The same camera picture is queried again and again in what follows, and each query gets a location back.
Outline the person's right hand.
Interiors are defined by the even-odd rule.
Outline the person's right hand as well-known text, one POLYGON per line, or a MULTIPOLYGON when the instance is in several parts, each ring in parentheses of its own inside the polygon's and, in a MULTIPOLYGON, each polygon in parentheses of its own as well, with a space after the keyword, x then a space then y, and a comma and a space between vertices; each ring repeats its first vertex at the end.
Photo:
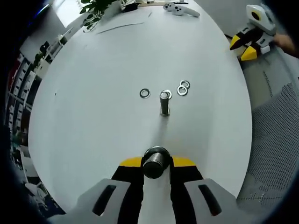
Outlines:
POLYGON ((288 35, 276 34, 274 36, 274 42, 279 46, 286 54, 289 54, 293 57, 299 57, 299 51, 292 39, 288 35))

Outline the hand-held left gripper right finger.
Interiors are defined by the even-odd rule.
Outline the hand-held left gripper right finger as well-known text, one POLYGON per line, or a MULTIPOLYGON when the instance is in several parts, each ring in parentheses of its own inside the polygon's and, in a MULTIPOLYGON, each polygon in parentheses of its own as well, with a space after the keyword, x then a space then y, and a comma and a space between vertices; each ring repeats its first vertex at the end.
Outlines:
POLYGON ((246 224, 248 215, 236 198, 212 179, 203 178, 188 158, 173 156, 171 202, 177 224, 246 224))

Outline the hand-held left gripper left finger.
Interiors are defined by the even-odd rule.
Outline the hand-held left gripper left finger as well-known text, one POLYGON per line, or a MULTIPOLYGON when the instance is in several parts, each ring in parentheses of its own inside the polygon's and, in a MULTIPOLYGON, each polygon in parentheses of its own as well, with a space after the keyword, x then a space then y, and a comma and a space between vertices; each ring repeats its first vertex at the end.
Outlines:
POLYGON ((64 215, 50 224, 136 224, 143 201, 142 158, 121 162, 112 178, 102 179, 81 196, 64 215))

